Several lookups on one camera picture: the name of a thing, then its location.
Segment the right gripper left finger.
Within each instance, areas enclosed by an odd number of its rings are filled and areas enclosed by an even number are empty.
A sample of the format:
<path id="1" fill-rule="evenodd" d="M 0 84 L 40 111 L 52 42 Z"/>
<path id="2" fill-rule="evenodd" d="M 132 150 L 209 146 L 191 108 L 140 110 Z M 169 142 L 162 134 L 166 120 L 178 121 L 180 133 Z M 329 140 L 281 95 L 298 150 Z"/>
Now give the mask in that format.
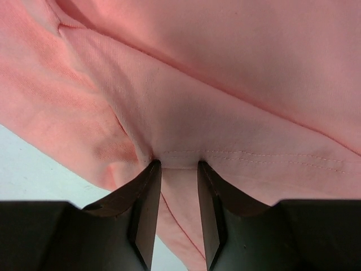
<path id="1" fill-rule="evenodd" d="M 2 270 L 150 270 L 161 163 L 78 208 L 69 202 L 2 201 Z"/>

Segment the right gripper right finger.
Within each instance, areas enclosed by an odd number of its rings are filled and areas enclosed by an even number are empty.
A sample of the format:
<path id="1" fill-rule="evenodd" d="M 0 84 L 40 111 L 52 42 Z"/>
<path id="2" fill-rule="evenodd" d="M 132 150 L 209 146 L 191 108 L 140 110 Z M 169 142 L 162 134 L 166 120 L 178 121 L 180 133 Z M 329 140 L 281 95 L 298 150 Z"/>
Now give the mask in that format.
<path id="1" fill-rule="evenodd" d="M 282 200 L 268 206 L 197 166 L 208 270 L 359 270 L 360 201 Z"/>

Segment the pink t shirt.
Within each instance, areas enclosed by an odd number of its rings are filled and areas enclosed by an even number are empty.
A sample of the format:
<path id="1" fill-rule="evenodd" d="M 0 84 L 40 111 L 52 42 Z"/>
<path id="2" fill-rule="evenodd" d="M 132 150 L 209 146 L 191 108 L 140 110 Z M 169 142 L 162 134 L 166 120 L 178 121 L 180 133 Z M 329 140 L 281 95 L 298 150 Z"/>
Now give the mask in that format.
<path id="1" fill-rule="evenodd" d="M 360 198 L 359 1 L 2 1 L 1 124 L 205 270 L 197 164 L 266 203 Z"/>

